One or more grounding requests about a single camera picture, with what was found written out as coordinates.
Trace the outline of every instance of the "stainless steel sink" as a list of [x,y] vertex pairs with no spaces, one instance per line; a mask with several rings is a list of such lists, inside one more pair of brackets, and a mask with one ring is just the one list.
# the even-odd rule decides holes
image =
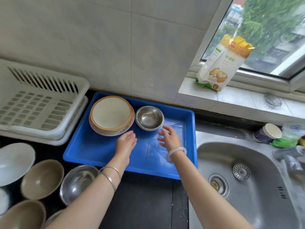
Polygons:
[[[304,192],[294,191],[272,146],[198,131],[196,140],[200,173],[254,228],[304,227]],[[202,228],[190,202],[189,228]]]

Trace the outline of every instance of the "blue plastic tray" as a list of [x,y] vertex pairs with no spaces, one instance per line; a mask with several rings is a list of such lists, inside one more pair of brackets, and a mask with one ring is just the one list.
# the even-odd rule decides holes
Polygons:
[[[105,96],[119,96],[106,92],[96,92],[88,105],[65,153],[63,159],[86,165],[105,166],[114,155],[115,142],[120,136],[102,136],[97,134],[89,125],[89,113],[93,104]],[[196,133],[194,112],[166,104],[125,98],[136,112],[140,107],[153,105],[164,114],[164,125],[172,127],[179,135],[181,146],[187,149],[188,158],[198,168],[196,152]],[[148,132],[141,129],[134,121],[133,130],[138,142],[130,155],[127,171],[151,174],[155,176],[180,179],[174,164],[166,161],[167,151],[159,145],[158,130]]]

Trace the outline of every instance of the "hand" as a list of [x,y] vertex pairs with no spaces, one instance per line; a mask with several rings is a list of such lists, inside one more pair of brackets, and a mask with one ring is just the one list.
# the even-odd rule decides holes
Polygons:
[[172,149],[181,146],[179,136],[175,132],[175,130],[173,130],[173,128],[169,126],[163,126],[162,131],[158,132],[158,134],[164,137],[164,138],[158,137],[158,141],[164,142],[164,143],[160,142],[160,145],[166,148],[168,152],[171,151]]
[[137,144],[137,138],[133,131],[129,131],[124,133],[116,140],[116,148],[114,152],[115,157],[120,157],[123,161],[129,164],[129,156],[134,149],[135,145]]

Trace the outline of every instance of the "person's left hand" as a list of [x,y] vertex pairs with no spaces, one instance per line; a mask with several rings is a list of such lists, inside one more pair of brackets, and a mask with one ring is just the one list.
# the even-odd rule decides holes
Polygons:
[[122,158],[128,164],[129,156],[137,144],[137,140],[138,139],[135,137],[135,134],[132,130],[124,133],[116,140],[114,156]]

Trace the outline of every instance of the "paper cup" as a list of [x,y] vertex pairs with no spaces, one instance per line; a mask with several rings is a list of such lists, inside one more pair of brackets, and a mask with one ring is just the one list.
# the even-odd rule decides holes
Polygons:
[[267,123],[260,130],[254,132],[253,137],[257,142],[266,142],[281,138],[282,132],[276,125]]

